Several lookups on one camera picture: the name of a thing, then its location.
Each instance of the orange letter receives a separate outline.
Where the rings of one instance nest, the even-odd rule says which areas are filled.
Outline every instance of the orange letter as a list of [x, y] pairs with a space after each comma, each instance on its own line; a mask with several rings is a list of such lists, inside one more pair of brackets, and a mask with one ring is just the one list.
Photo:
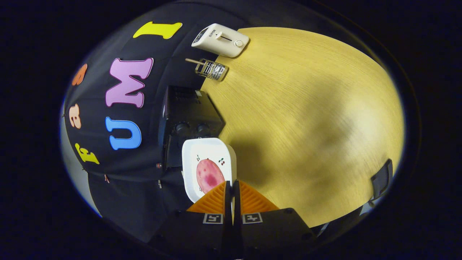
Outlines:
[[88, 68], [88, 65], [85, 63], [79, 69], [79, 71], [75, 74], [74, 79], [72, 80], [72, 86], [82, 83], [82, 81], [84, 80], [84, 76], [85, 76], [85, 72], [87, 68]]

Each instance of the black cloth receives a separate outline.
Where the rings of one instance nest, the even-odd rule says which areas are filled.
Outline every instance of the black cloth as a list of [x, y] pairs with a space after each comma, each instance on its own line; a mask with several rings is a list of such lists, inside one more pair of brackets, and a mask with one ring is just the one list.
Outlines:
[[[153, 20], [168, 24], [179, 21], [183, 23], [183, 27], [171, 38], [175, 42], [174, 45], [169, 45], [169, 47], [159, 45], [157, 47], [158, 40], [156, 42], [137, 42], [139, 39], [132, 39], [132, 34], [125, 32], [125, 30], [133, 32], [134, 28], [139, 28], [146, 22]], [[163, 174], [155, 168], [155, 163], [160, 162], [162, 158], [161, 147], [159, 146], [162, 130], [159, 128], [157, 118], [160, 117], [159, 104], [167, 85], [195, 89], [201, 87], [203, 78], [194, 74], [193, 68], [184, 62], [184, 58], [215, 59], [216, 55], [190, 46], [196, 35], [212, 23], [222, 24], [235, 30], [245, 27], [273, 26], [312, 31], [359, 49], [385, 68], [387, 62], [391, 61], [387, 53], [375, 52], [381, 50], [376, 45], [373, 45], [376, 48], [372, 49], [366, 47], [365, 43], [347, 30], [351, 27], [342, 27], [336, 21], [320, 15], [315, 10], [288, 1], [240, 1], [239, 4], [234, 1], [200, 0], [194, 1], [194, 3], [180, 1], [152, 10], [122, 27], [120, 31], [115, 32], [92, 54], [95, 56], [94, 59], [103, 59], [100, 63], [104, 64], [105, 69], [102, 69], [101, 74], [105, 76], [99, 78], [107, 84], [104, 90], [116, 83], [115, 79], [109, 77], [109, 67], [110, 63], [117, 57], [144, 60], [153, 56], [156, 59], [154, 66], [158, 66], [153, 68], [153, 71], [156, 70], [159, 74], [145, 82], [145, 88], [152, 90], [151, 96], [145, 92], [145, 97], [149, 100], [147, 103], [151, 105], [148, 111], [140, 111], [135, 107], [122, 111], [116, 109], [116, 104], [114, 107], [107, 108], [104, 100], [98, 100], [99, 106], [101, 109], [107, 110], [108, 113], [117, 114], [120, 112], [127, 116], [130, 116], [131, 113], [137, 113], [137, 116], [146, 118], [146, 122], [149, 123], [146, 123], [141, 131], [143, 134], [147, 133], [147, 138], [143, 136], [142, 144], [137, 149], [119, 154], [119, 151], [112, 151], [107, 141], [107, 135], [104, 138], [103, 136], [95, 137], [94, 140], [92, 139], [93, 143], [106, 143], [106, 147], [98, 152], [105, 156], [101, 159], [102, 161], [107, 160], [110, 163], [102, 163], [99, 166], [92, 165], [92, 168], [87, 170], [90, 172], [91, 195], [101, 215], [142, 241], [148, 241], [151, 238], [171, 210], [184, 210], [192, 204], [186, 196], [180, 173]], [[114, 53], [109, 54], [106, 50], [106, 44], [109, 44], [108, 46], [118, 44], [118, 47], [112, 48]], [[102, 94], [103, 91], [95, 92], [94, 95], [102, 96]], [[66, 102], [66, 108], [68, 109], [78, 99], [84, 100], [84, 102], [96, 102], [91, 98], [82, 99], [81, 94], [77, 95], [71, 92]], [[101, 122], [105, 116], [95, 115], [95, 121], [100, 122], [100, 128], [104, 127]], [[73, 135], [73, 133], [69, 133], [69, 138], [73, 139], [74, 137], [71, 137]], [[92, 149], [97, 150], [98, 146], [94, 145]], [[109, 176], [109, 184], [104, 182], [104, 173]], [[162, 189], [158, 186], [158, 180], [161, 180]]]

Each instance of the blue letter u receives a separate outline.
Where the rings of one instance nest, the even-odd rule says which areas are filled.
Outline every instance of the blue letter u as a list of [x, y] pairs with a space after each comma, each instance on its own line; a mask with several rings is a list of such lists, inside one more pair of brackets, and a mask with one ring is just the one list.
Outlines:
[[141, 144], [141, 131], [140, 128], [132, 121], [127, 120], [111, 120], [106, 117], [106, 129], [112, 132], [113, 129], [128, 129], [132, 132], [132, 137], [129, 139], [115, 138], [109, 136], [109, 142], [114, 150], [118, 149], [134, 149]]

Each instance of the black background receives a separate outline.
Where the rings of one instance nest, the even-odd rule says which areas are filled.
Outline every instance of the black background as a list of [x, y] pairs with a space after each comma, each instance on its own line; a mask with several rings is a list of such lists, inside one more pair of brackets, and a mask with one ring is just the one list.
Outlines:
[[[2, 7], [2, 110], [13, 134], [4, 137], [9, 156], [4, 156], [2, 187], [13, 191], [2, 196], [8, 218], [2, 225], [4, 259], [159, 259], [100, 221], [77, 195], [60, 161], [57, 115], [63, 86], [81, 59], [111, 32], [160, 3], [55, 0]], [[460, 73], [455, 62], [458, 6], [446, 1], [322, 3], [368, 31], [403, 66], [420, 105], [423, 142], [411, 182], [397, 184], [369, 218], [311, 258], [455, 258], [460, 234], [455, 115], [461, 96], [450, 71]]]

